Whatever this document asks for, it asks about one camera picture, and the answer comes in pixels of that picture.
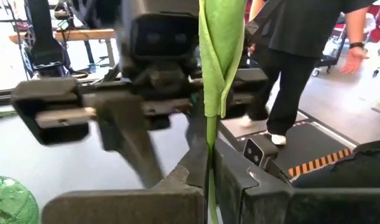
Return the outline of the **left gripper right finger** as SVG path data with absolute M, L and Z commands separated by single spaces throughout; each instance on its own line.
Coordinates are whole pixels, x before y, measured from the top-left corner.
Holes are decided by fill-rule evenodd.
M 220 139 L 215 142 L 215 185 L 223 224 L 284 224 L 290 185 Z

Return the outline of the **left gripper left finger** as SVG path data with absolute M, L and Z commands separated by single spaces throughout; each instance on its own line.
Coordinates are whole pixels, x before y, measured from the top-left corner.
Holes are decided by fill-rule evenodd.
M 194 139 L 175 169 L 155 187 L 135 194 L 127 224 L 204 224 L 208 145 Z

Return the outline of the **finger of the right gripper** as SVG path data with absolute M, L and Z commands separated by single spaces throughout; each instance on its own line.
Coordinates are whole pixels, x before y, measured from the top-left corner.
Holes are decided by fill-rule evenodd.
M 97 93 L 93 107 L 104 150 L 125 158 L 144 187 L 158 184 L 164 175 L 147 132 L 141 97 L 128 92 Z
M 206 117 L 203 91 L 194 93 L 190 97 L 192 106 L 186 114 L 188 127 L 186 140 L 190 149 L 208 149 L 206 141 Z

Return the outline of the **dark artificial tulip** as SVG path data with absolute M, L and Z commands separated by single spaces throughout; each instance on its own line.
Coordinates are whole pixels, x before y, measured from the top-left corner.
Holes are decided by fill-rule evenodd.
M 214 146 L 218 119 L 226 116 L 227 98 L 243 51 L 246 0 L 199 0 L 199 47 L 208 144 L 208 208 L 212 224 L 216 212 Z

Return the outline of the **green patterned glass vase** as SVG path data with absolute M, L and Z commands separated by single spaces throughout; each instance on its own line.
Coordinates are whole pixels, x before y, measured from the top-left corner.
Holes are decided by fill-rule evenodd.
M 10 177 L 0 176 L 0 224 L 39 224 L 32 192 Z

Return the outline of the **wooden workbench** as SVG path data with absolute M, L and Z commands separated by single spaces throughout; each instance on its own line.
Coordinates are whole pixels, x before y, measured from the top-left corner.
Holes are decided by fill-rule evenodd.
M 111 39 L 115 38 L 112 29 L 80 29 L 80 30 L 63 30 L 53 31 L 53 36 L 59 41 L 82 41 L 82 40 L 104 40 L 109 58 L 109 66 L 115 66 Z

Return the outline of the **black floor mat striped edge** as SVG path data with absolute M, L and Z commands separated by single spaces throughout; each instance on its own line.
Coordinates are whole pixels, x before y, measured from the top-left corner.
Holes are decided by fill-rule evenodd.
M 251 127 L 239 125 L 240 119 L 226 119 L 221 122 L 223 137 L 243 155 L 247 138 L 264 135 L 271 141 L 264 121 L 253 122 Z M 335 131 L 323 122 L 299 111 L 296 122 L 286 134 L 284 146 L 275 159 L 271 159 L 266 171 L 285 179 L 293 179 L 304 173 L 322 168 L 352 154 L 358 143 Z

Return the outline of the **black wheeled cart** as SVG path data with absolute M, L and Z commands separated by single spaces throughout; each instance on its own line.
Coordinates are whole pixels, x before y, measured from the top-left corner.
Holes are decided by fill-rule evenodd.
M 311 76 L 319 76 L 322 67 L 326 67 L 326 72 L 330 73 L 332 68 L 338 63 L 343 46 L 346 42 L 345 15 L 340 14 L 330 37 L 328 38 L 320 61 L 313 69 Z

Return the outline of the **red chair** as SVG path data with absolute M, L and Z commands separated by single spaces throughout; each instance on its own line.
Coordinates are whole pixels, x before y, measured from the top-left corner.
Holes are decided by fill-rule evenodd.
M 380 41 L 380 3 L 373 4 L 367 13 L 366 42 L 378 43 Z

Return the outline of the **black upright post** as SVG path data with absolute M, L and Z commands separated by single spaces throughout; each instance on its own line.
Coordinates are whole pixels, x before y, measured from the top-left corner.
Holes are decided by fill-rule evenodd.
M 41 77 L 64 77 L 65 54 L 55 39 L 48 0 L 24 0 L 29 30 L 24 47 L 31 72 Z

